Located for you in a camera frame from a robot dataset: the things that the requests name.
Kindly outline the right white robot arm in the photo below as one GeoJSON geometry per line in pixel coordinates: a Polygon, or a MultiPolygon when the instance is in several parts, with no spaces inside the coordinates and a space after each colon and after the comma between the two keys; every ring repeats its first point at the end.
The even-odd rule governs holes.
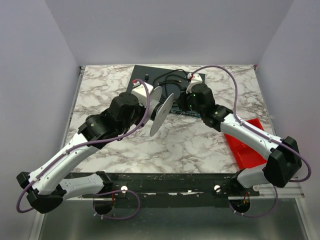
{"type": "Polygon", "coordinates": [[[242,188],[262,184],[283,188],[301,168],[302,160],[294,138],[281,138],[237,119],[231,109],[216,104],[212,90],[206,84],[183,89],[176,102],[181,111],[199,114],[206,126],[236,138],[266,160],[266,163],[236,173],[234,181],[242,188]]]}

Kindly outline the grey cable spool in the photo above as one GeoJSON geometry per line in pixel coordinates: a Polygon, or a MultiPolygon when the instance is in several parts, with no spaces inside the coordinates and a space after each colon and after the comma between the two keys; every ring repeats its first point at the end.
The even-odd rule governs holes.
{"type": "Polygon", "coordinates": [[[156,87],[150,95],[150,104],[147,115],[147,121],[152,121],[149,135],[153,137],[160,127],[163,125],[166,117],[168,116],[173,103],[175,94],[172,93],[169,97],[163,102],[160,102],[162,96],[162,87],[156,87]]]}

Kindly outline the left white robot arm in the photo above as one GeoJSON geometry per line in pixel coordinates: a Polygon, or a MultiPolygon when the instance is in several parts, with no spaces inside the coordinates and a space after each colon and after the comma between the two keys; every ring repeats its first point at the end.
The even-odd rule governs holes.
{"type": "Polygon", "coordinates": [[[66,177],[106,144],[121,141],[141,128],[147,121],[150,103],[149,93],[138,96],[122,92],[105,111],[89,116],[71,140],[43,166],[19,173],[16,179],[23,191],[16,203],[17,212],[36,210],[45,214],[70,198],[111,195],[113,183],[104,171],[73,179],[66,177]]]}

